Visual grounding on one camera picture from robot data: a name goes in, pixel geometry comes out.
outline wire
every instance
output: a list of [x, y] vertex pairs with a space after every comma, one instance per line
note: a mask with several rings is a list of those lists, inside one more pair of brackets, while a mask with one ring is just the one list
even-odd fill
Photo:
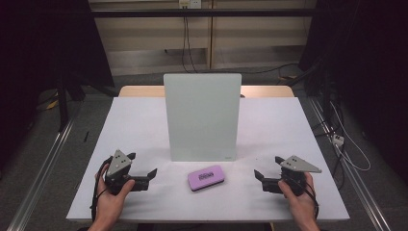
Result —
[[315, 203], [315, 218], [318, 218], [319, 215], [319, 204], [318, 201], [316, 200], [316, 192], [315, 190], [313, 190], [312, 186], [309, 185], [306, 182], [306, 185], [311, 189], [312, 193], [310, 193], [305, 187], [302, 187], [299, 183], [297, 183], [292, 177], [287, 176], [287, 179], [290, 179], [292, 182], [294, 182], [295, 184], [297, 184], [297, 186], [299, 188], [301, 188], [307, 195], [309, 195], [309, 197], [313, 200], [313, 202]]
[[341, 154], [341, 155], [344, 157], [344, 159], [345, 159], [349, 164], [351, 164], [354, 168], [359, 169], [359, 170], [362, 170], [362, 171], [370, 170], [370, 169], [371, 169], [371, 162], [370, 162], [369, 158], [368, 158], [367, 155], [364, 153], [364, 151], [357, 145], [357, 143], [355, 143], [355, 141], [350, 137], [350, 135], [346, 132], [346, 130], [345, 130], [345, 128], [343, 127], [343, 124], [342, 124], [342, 122], [341, 122], [341, 119], [340, 119], [339, 114], [337, 113], [337, 111], [335, 110], [334, 112], [335, 112], [335, 114], [336, 114], [336, 117], [339, 119], [340, 125], [342, 126], [345, 135], [346, 135], [346, 136], [351, 140], [351, 142], [360, 150], [360, 152], [363, 154], [364, 158], [367, 160], [369, 166], [368, 166], [367, 168], [362, 168], [362, 167], [357, 167], [357, 166], [355, 166], [355, 165], [352, 163], [352, 161], [351, 161], [348, 157], [346, 157], [346, 156], [344, 155], [345, 152], [342, 151], [342, 150], [339, 148], [338, 145], [336, 145], [336, 144], [334, 144], [334, 143], [333, 143], [333, 145], [335, 145], [335, 147], [337, 147], [337, 148], [339, 149], [340, 154]]
[[91, 213], [91, 216], [92, 216], [92, 221], [95, 221], [95, 218], [96, 218], [96, 206], [98, 205], [99, 196], [106, 190], [105, 189], [101, 194], [98, 194], [99, 178], [101, 177], [103, 166], [105, 164], [110, 164], [111, 161], [112, 161], [112, 158], [113, 157], [111, 156], [110, 158], [106, 159], [102, 163], [101, 167], [98, 170], [98, 173], [96, 174], [95, 187], [93, 189], [92, 205], [90, 206], [90, 213]]
[[310, 80], [308, 80], [307, 77], [311, 73], [314, 73], [316, 70], [319, 69], [320, 63], [321, 63], [321, 60], [318, 60], [317, 62], [315, 62], [309, 69], [307, 69], [302, 74], [298, 75], [296, 78], [292, 79], [286, 86], [293, 87], [295, 84], [299, 83], [303, 79], [305, 79], [304, 85], [306, 86], [307, 82], [310, 82]]
[[[339, 111], [339, 114], [341, 116], [341, 121], [344, 123], [344, 116], [343, 116], [343, 112], [342, 112], [340, 106], [338, 106], [338, 108], [335, 107], [334, 110]], [[333, 120], [333, 114], [332, 113], [330, 113], [330, 117], [328, 118], [328, 120], [331, 121], [332, 123], [335, 122], [335, 121], [332, 121]], [[328, 125], [330, 125], [330, 123], [328, 123], [328, 121], [324, 120], [320, 124], [317, 124], [317, 125], [311, 127], [312, 130], [316, 130], [319, 127], [319, 125], [322, 125], [323, 123], [327, 124], [327, 128], [328, 128], [329, 131], [325, 132], [325, 133], [322, 133], [322, 134], [317, 134], [317, 135], [315, 135], [315, 137], [331, 136], [331, 135], [333, 135], [333, 133], [337, 132], [339, 130], [339, 128], [341, 128], [340, 123], [335, 124], [335, 128], [333, 128], [331, 126], [328, 126]]]
[[190, 55], [190, 61], [192, 68], [194, 69], [194, 72], [197, 73], [197, 70], [195, 69], [194, 62], [192, 61], [192, 56], [191, 56], [191, 48], [190, 48], [190, 35], [189, 35], [189, 21], [187, 20], [186, 17], [184, 17], [184, 41], [183, 41], [183, 54], [182, 54], [182, 64], [183, 68], [187, 73], [191, 73], [186, 69], [185, 63], [184, 63], [184, 51], [186, 50], [186, 39], [187, 39], [187, 44], [189, 48], [189, 55]]
[[291, 77], [291, 76], [282, 76], [282, 74], [281, 74], [281, 69], [282, 69], [282, 67], [283, 67], [284, 65], [281, 65], [281, 66], [279, 66], [278, 67], [278, 82], [275, 84], [276, 86], [278, 86], [279, 84], [280, 84], [280, 82], [281, 82], [281, 80], [282, 79], [284, 79], [284, 80], [292, 80], [293, 78], [295, 78], [295, 77]]
[[272, 68], [272, 69], [267, 69], [267, 70], [261, 70], [261, 71], [254, 71], [254, 72], [244, 72], [244, 71], [225, 71], [226, 73], [241, 73], [241, 74], [262, 74], [262, 73], [268, 73], [273, 70], [279, 70], [282, 67], [288, 66], [288, 65], [298, 65], [297, 63], [291, 63], [291, 64], [283, 64], [278, 67]]
[[[332, 145], [332, 147], [333, 147], [333, 151], [334, 151], [334, 153], [336, 154], [337, 152], [336, 152], [336, 148], [334, 147], [334, 145]], [[342, 159], [342, 155], [339, 155], [339, 156], [337, 156], [336, 155], [336, 164], [334, 165], [334, 168], [333, 168], [333, 171], [332, 171], [332, 177], [333, 178], [335, 178], [335, 174], [336, 174], [336, 171], [337, 171], [337, 167], [338, 166], [340, 166], [340, 168], [342, 169], [342, 181], [341, 181], [341, 184], [340, 184], [340, 186], [337, 188], [338, 190], [341, 190], [342, 189], [342, 187], [344, 186], [344, 181], [345, 181], [345, 175], [344, 175], [344, 167], [343, 167], [343, 165], [341, 165], [341, 162], [340, 162], [340, 160]]]
[[326, 123], [326, 120], [323, 120], [322, 122], [315, 124], [313, 126], [311, 126], [310, 128], [312, 129], [312, 131], [315, 131], [316, 129], [318, 129], [320, 126], [323, 125], [323, 123]]

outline wall outlet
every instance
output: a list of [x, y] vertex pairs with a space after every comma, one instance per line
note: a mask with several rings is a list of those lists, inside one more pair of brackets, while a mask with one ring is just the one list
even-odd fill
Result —
[[180, 9], [189, 9], [190, 8], [190, 0], [179, 0], [179, 8]]
[[201, 0], [190, 0], [191, 9], [201, 9]]

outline white cable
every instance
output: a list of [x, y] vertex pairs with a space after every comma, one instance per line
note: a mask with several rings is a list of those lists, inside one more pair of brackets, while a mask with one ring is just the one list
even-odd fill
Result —
[[339, 153], [340, 153], [340, 154], [344, 157], [344, 159], [345, 159], [349, 164], [351, 164], [354, 168], [359, 169], [359, 170], [362, 170], [362, 171], [368, 171], [368, 170], [370, 170], [370, 169], [371, 169], [371, 162], [370, 162], [369, 158], [368, 158], [367, 155], [364, 153], [364, 151], [361, 150], [361, 148], [357, 145], [357, 143], [355, 143], [354, 140], [348, 135], [348, 133], [346, 132], [345, 128], [343, 127], [342, 120], [340, 119], [339, 114], [337, 114], [336, 107], [333, 105], [333, 103], [332, 103], [331, 101], [330, 101], [330, 104], [331, 104], [331, 106], [332, 106], [333, 109], [334, 109], [334, 113], [336, 114], [336, 117], [337, 117], [337, 119], [339, 120], [339, 123], [340, 123], [340, 125], [342, 126], [345, 135], [346, 135], [346, 136], [351, 140], [351, 142], [360, 150], [360, 152], [363, 154], [364, 158], [366, 158], [367, 163], [369, 163], [369, 166], [368, 166], [367, 168], [362, 168], [362, 167], [357, 167], [357, 166], [355, 166], [355, 165], [352, 163], [352, 161], [349, 159], [349, 157], [346, 157], [345, 154], [340, 150], [340, 148], [339, 148], [338, 145], [336, 145], [336, 144], [333, 144], [333, 145], [335, 145], [335, 146], [339, 149]]

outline white table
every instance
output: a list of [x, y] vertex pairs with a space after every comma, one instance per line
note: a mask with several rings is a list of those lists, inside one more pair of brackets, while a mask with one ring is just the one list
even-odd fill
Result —
[[[242, 98], [235, 162], [171, 162], [164, 98], [115, 98], [81, 186], [67, 215], [89, 221], [94, 174], [119, 148], [137, 156], [129, 174], [145, 175], [158, 169], [147, 192], [130, 192], [121, 220], [133, 222], [265, 222], [292, 219], [282, 194], [262, 191], [254, 169], [279, 178], [275, 156], [296, 155], [322, 169], [313, 174], [318, 220], [348, 219], [348, 213], [330, 175], [297, 98]], [[192, 192], [188, 173], [221, 165], [225, 182]]]

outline hand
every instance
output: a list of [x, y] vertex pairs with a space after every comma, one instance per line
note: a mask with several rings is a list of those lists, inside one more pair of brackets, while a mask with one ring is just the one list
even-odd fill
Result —
[[[306, 182], [312, 187], [314, 191], [313, 185], [313, 178], [309, 172], [305, 172]], [[291, 187], [283, 181], [280, 180], [278, 182], [279, 188], [283, 192], [283, 195], [288, 199], [289, 206], [291, 213], [293, 215], [294, 221], [296, 222], [297, 226], [302, 231], [309, 231], [309, 230], [318, 230], [319, 227], [315, 220], [315, 202], [312, 198], [307, 194], [304, 193], [300, 196], [296, 196], [293, 194]], [[312, 189], [306, 187], [307, 191], [313, 194]]]
[[107, 186], [103, 180], [103, 175], [108, 169], [109, 164], [104, 165], [102, 168], [102, 173], [99, 179], [97, 194], [100, 194], [98, 199], [98, 204], [96, 207], [96, 218], [95, 222], [89, 228], [89, 231], [94, 230], [111, 230], [117, 220], [120, 217], [120, 214], [123, 210], [123, 204], [126, 198], [126, 195], [132, 190], [135, 185], [134, 180], [129, 180], [124, 184], [122, 190], [118, 195], [110, 194], [107, 189]]

